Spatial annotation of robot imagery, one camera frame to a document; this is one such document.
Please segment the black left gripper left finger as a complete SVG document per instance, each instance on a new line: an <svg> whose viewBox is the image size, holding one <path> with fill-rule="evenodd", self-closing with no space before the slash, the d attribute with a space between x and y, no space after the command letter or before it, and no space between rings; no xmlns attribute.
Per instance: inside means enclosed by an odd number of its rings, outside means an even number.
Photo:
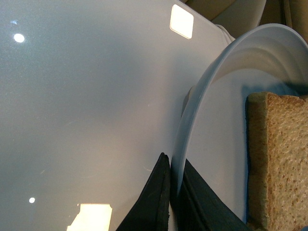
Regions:
<svg viewBox="0 0 308 231"><path fill-rule="evenodd" d="M131 210L118 231L167 231L170 200L170 165L161 153Z"/></svg>

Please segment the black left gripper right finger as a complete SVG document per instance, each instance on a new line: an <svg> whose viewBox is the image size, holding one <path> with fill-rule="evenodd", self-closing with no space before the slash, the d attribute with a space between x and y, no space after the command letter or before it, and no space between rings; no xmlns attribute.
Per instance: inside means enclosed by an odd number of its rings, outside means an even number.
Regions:
<svg viewBox="0 0 308 231"><path fill-rule="evenodd" d="M186 160L180 192L171 189L170 203L179 231L249 231Z"/></svg>

